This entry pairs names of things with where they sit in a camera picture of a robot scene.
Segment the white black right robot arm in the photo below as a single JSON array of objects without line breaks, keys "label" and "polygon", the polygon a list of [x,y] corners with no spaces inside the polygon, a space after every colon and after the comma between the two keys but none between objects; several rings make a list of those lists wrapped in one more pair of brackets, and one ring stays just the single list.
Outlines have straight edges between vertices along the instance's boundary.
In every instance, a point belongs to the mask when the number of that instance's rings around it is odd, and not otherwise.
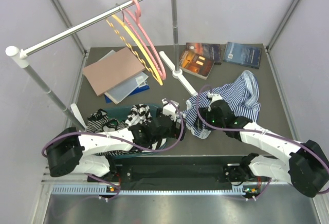
[{"label": "white black right robot arm", "polygon": [[243,116],[236,116],[228,103],[211,98],[208,107],[196,107],[197,117],[206,129],[221,130],[233,139],[270,154],[251,153],[239,163],[240,176],[251,181],[256,176],[284,181],[301,194],[313,198],[328,193],[328,159],[320,145],[313,141],[299,142],[277,135]]}]

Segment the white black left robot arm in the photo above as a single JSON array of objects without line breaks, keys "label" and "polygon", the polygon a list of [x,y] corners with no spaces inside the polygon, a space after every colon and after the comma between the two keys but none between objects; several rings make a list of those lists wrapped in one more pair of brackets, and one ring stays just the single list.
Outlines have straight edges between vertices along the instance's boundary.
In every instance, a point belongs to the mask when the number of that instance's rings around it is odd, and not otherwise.
[{"label": "white black left robot arm", "polygon": [[87,123],[86,132],[69,127],[43,148],[51,177],[80,173],[111,181],[117,174],[114,157],[164,151],[169,138],[183,139],[186,121],[171,105],[138,104],[123,121],[99,109]]}]

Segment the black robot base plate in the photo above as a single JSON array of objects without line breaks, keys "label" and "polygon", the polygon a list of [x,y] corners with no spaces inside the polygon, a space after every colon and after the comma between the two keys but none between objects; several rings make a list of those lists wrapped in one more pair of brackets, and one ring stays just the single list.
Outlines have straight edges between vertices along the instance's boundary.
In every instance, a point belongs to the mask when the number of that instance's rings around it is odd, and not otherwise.
[{"label": "black robot base plate", "polygon": [[243,165],[242,156],[133,156],[110,159],[126,182],[169,184],[189,180],[218,182],[254,182],[255,176]]}]

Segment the blue white striped tank top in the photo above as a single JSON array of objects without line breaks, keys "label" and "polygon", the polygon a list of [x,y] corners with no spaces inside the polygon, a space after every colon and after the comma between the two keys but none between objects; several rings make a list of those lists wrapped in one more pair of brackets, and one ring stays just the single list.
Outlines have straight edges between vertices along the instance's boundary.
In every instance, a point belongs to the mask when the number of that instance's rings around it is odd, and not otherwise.
[{"label": "blue white striped tank top", "polygon": [[[206,139],[210,131],[205,129],[204,124],[200,129],[195,127],[194,123],[198,118],[196,105],[202,108],[209,107],[208,92],[202,92],[199,98],[196,96],[189,98],[186,101],[187,109],[182,112],[187,128],[192,135],[200,139]],[[212,92],[221,95],[236,116],[246,117],[253,122],[258,120],[261,109],[261,104],[258,102],[260,93],[257,79],[251,71],[243,71],[233,83],[213,88]]]}]

